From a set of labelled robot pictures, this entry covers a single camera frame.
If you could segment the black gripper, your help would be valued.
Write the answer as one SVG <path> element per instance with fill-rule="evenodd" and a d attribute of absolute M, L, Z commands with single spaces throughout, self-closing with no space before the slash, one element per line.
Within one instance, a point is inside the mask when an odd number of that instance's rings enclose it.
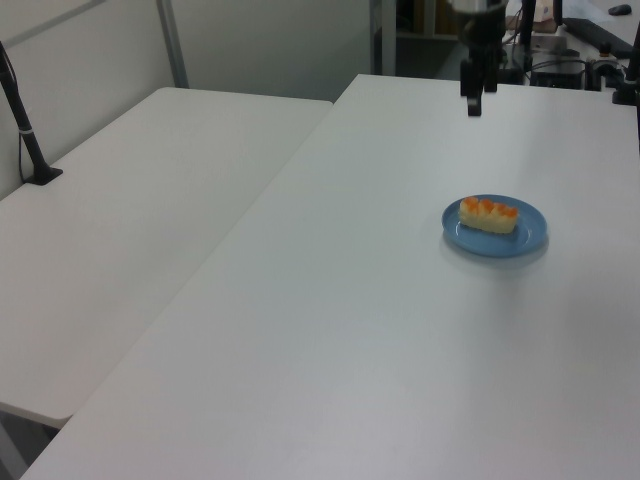
<path fill-rule="evenodd" d="M 506 7 L 459 13 L 459 39 L 470 50 L 484 51 L 484 81 L 479 64 L 464 59 L 460 65 L 460 95 L 466 98 L 469 117 L 482 115 L 482 93 L 496 93 L 499 49 L 506 32 Z"/>

